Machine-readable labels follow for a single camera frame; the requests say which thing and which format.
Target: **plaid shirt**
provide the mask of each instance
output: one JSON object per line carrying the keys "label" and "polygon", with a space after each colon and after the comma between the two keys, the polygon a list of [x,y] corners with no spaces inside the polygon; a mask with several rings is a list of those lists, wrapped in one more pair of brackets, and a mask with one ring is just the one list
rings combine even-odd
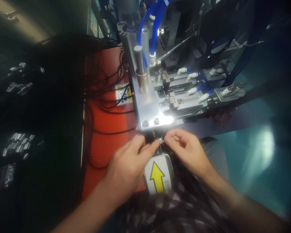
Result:
{"label": "plaid shirt", "polygon": [[119,210],[121,232],[236,232],[203,185],[174,160],[173,190],[134,194]]}

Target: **yellow warning sticker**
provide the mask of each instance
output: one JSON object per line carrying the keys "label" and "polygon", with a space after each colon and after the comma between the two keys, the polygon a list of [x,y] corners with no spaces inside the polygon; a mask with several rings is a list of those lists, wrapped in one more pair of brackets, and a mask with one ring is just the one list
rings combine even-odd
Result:
{"label": "yellow warning sticker", "polygon": [[130,90],[129,83],[124,83],[115,86],[115,96],[117,100],[121,99],[121,102],[118,105],[129,104],[133,102],[132,92]]}

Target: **teal floor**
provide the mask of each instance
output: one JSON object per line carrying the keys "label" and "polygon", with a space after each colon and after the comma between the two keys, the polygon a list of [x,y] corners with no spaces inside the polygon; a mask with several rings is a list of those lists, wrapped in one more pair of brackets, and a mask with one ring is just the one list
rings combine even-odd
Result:
{"label": "teal floor", "polygon": [[[257,49],[249,64],[236,78],[247,81],[247,89],[257,86],[283,69],[282,58],[267,46]],[[291,133],[272,117],[289,116],[287,102],[273,93],[246,103],[259,120],[243,130],[216,135],[224,145],[232,185],[277,215],[291,217]]]}

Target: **arrow sticker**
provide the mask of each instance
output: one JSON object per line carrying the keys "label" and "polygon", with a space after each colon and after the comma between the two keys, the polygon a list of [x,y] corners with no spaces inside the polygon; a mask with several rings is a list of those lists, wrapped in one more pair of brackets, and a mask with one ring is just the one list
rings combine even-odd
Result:
{"label": "arrow sticker", "polygon": [[157,193],[164,192],[163,177],[165,177],[165,175],[157,166],[157,164],[153,161],[150,180],[154,181],[154,186]]}

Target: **finger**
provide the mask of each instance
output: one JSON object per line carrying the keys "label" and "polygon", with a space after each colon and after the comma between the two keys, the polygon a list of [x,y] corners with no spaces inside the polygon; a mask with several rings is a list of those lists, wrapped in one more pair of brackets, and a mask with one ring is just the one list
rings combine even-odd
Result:
{"label": "finger", "polygon": [[151,146],[151,144],[146,144],[145,146],[143,146],[143,147],[140,149],[139,154],[140,154],[141,152],[143,152],[145,149],[147,149],[149,146]]}
{"label": "finger", "polygon": [[176,153],[179,159],[183,159],[186,155],[186,150],[179,145],[173,138],[167,143],[167,145]]}
{"label": "finger", "polygon": [[160,145],[160,140],[157,139],[154,142],[152,142],[152,144],[148,148],[146,148],[142,153],[139,154],[139,158],[140,158],[139,165],[142,166],[142,168],[144,168],[146,164],[148,163],[148,161],[150,160],[150,158],[152,158],[152,156],[154,155],[159,145]]}
{"label": "finger", "polygon": [[120,147],[118,149],[118,151],[124,151],[124,150],[126,150],[128,148],[128,146],[129,146],[130,143],[131,143],[131,140],[128,143],[126,143],[124,146]]}
{"label": "finger", "polygon": [[180,138],[177,137],[177,136],[174,136],[174,140],[175,140],[176,142],[179,142],[179,141],[180,141]]}
{"label": "finger", "polygon": [[187,144],[191,139],[195,138],[193,134],[190,134],[183,129],[176,128],[167,132],[164,138],[165,142],[168,144],[168,142],[171,141],[174,137],[176,137],[176,139],[179,139],[179,142],[183,144]]}
{"label": "finger", "polygon": [[146,144],[145,137],[142,134],[136,134],[128,146],[133,152],[138,153],[139,149]]}

